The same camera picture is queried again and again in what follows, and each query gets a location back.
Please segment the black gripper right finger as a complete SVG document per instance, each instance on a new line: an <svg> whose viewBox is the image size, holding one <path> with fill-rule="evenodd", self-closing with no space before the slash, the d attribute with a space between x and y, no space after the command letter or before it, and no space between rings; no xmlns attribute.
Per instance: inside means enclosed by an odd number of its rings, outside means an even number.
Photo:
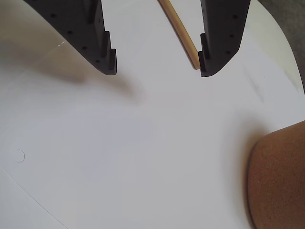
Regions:
<svg viewBox="0 0 305 229"><path fill-rule="evenodd" d="M250 0L202 0L204 33L198 52L202 77L218 73L238 52Z"/></svg>

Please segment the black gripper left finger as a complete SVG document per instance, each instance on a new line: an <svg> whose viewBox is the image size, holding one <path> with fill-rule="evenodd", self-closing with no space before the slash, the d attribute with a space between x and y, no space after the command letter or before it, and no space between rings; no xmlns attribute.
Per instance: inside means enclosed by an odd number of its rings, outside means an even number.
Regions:
<svg viewBox="0 0 305 229"><path fill-rule="evenodd" d="M105 30L100 0L27 0L93 67L105 75L117 74L116 50Z"/></svg>

